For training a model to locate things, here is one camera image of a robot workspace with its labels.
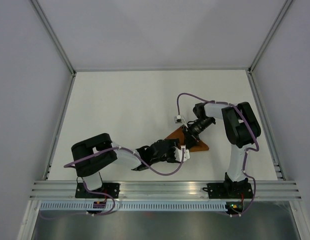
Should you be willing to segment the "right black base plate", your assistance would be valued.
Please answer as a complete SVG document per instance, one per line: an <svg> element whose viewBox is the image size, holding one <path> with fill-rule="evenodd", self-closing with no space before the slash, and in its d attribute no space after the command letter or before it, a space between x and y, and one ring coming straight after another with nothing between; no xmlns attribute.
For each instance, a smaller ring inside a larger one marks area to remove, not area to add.
<svg viewBox="0 0 310 240"><path fill-rule="evenodd" d="M240 186L226 186L224 183L207 183L201 188L209 199L252 199L253 189L250 183Z"/></svg>

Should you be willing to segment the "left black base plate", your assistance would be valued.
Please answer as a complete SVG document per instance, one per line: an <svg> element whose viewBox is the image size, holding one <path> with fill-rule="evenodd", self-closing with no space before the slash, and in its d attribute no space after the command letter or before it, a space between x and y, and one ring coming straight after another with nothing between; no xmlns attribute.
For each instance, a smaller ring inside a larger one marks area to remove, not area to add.
<svg viewBox="0 0 310 240"><path fill-rule="evenodd" d="M107 182L107 183L104 183L101 188L91 190L91 192L86 190L83 183L78 183L76 186L75 198L76 199L109 198L108 196L101 194L101 193L104 193L104 194L111 196L114 199L117 199L119 197L119 193L120 193L120 184L119 183Z"/></svg>

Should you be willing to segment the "right aluminium frame post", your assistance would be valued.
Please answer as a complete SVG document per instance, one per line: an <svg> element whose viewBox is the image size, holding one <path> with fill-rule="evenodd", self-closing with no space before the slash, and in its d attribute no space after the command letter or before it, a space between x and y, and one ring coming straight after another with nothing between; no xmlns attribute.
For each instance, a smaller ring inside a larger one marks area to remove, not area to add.
<svg viewBox="0 0 310 240"><path fill-rule="evenodd" d="M255 55L252 63L247 69L247 73L251 75L254 71L254 69L257 67L258 63L260 62L262 56L264 55L265 51L267 50L267 47L271 43L273 37L275 36L276 32L280 28L280 25L282 24L284 18L286 17L287 13L289 12L290 8L292 7L294 0L285 0L282 7L280 8L278 14L276 15L276 18L274 22L272 23L269 31L267 32L266 37L264 38L260 48L257 51L257 54Z"/></svg>

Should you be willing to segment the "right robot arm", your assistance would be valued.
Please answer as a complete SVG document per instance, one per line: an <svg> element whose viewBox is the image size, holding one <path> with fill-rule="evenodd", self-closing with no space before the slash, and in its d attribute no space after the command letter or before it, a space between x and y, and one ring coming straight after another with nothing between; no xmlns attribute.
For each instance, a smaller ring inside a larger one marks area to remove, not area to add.
<svg viewBox="0 0 310 240"><path fill-rule="evenodd" d="M193 108L196 120L182 126L184 144L187 149L200 143L200 134L216 119L223 121L225 134L231 144L230 163L221 184L209 183L207 191L217 198L224 194L228 198L241 194L252 195L252 187L245 175L248 151L258 151L257 138L261 135L261 127L248 102L237 105L226 103L197 103Z"/></svg>

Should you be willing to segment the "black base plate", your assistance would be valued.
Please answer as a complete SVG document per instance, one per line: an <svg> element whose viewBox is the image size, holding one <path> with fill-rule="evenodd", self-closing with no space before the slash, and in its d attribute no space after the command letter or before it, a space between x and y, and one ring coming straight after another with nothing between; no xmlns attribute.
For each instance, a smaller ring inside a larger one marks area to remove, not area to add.
<svg viewBox="0 0 310 240"><path fill-rule="evenodd" d="M253 189L250 183L240 186L226 186L224 183L207 183L201 188L209 199L252 199Z"/></svg>
<svg viewBox="0 0 310 240"><path fill-rule="evenodd" d="M119 197L119 193L120 193L120 184L119 183L107 182L107 183L104 183L101 188L91 190L91 192L86 190L83 183L78 183L76 186L75 198L76 199L109 198L108 196L101 194L101 193L104 193L104 194L111 196L114 199L117 199Z"/></svg>

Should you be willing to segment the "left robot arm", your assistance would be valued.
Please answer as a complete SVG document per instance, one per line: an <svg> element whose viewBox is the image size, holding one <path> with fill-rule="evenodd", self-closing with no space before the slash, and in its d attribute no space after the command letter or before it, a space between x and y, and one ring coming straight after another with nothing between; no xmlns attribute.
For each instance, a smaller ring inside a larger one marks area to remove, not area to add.
<svg viewBox="0 0 310 240"><path fill-rule="evenodd" d="M76 170L77 177L83 180L86 191L93 198L104 193L103 179L100 171L111 164L123 165L132 171L151 170L160 176L171 176L189 158L186 146L179 146L179 139L160 139L151 145L130 149L116 144L107 133L80 141L71 147L73 161L65 168ZM152 165L167 162L179 164L176 170L163 173Z"/></svg>

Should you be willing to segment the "aluminium mounting rail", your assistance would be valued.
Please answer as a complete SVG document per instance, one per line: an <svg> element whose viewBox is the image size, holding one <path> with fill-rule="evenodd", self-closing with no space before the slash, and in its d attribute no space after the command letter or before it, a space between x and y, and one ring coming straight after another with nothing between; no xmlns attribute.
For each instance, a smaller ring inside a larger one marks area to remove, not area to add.
<svg viewBox="0 0 310 240"><path fill-rule="evenodd" d="M201 201L209 195L203 191L205 181L120 181L118 198L126 201ZM28 194L31 200L74 200L76 181L35 181ZM302 196L294 181L256 182L256 201L300 201Z"/></svg>

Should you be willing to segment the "aluminium frame post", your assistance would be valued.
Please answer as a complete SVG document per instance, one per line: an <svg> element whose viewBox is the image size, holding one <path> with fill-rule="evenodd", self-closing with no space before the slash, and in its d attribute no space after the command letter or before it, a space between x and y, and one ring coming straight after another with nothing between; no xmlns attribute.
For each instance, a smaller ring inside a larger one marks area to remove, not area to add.
<svg viewBox="0 0 310 240"><path fill-rule="evenodd" d="M76 70L74 69L70 59L67 56L67 53L65 52L57 34L55 33L45 11L43 10L40 2L38 0L29 0L30 5L32 6L34 12L38 16L41 24L43 25L45 31L47 32L50 40L52 41L55 49L57 50L57 53L61 57L63 63L67 67L68 71L72 76L76 74Z"/></svg>
<svg viewBox="0 0 310 240"><path fill-rule="evenodd" d="M267 50L267 47L271 43L273 37L275 36L276 32L280 28L280 25L282 24L284 18L286 17L287 13L289 12L290 8L292 7L294 0L285 0L282 7L280 8L278 14L276 15L276 18L274 22L272 23L269 31L267 32L266 37L264 38L260 48L257 51L257 54L255 55L252 63L247 69L247 73L251 75L254 71L254 69L257 67L258 63L260 62L262 56L264 55L265 51Z"/></svg>

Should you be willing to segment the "left aluminium frame post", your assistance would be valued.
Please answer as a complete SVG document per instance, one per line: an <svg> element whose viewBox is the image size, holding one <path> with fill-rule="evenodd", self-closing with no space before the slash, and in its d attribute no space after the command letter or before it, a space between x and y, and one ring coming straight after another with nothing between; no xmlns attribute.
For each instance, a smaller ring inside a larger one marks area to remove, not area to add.
<svg viewBox="0 0 310 240"><path fill-rule="evenodd" d="M72 76L76 74L76 70L74 69L70 59L67 56L67 53L65 52L57 34L55 33L45 11L43 10L40 2L38 0L29 0L30 5L32 6L34 12L38 16L41 24L43 25L45 31L47 32L50 40L52 41L55 49L57 50L57 53L61 57L63 63L67 67L68 71Z"/></svg>

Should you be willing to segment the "brown satin napkin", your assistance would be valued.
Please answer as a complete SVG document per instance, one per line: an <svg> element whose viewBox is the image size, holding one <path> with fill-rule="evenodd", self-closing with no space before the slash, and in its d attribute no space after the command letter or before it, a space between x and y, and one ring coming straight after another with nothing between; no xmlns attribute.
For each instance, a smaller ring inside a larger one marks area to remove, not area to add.
<svg viewBox="0 0 310 240"><path fill-rule="evenodd" d="M183 127L180 126L175 131L173 131L171 134L169 134L165 139L179 139L178 148L180 148L181 146L185 146ZM189 149L189 151L193 153L193 152L208 151L209 149L210 149L209 146L206 143L204 143L202 140L200 140L198 146L192 147L191 149Z"/></svg>

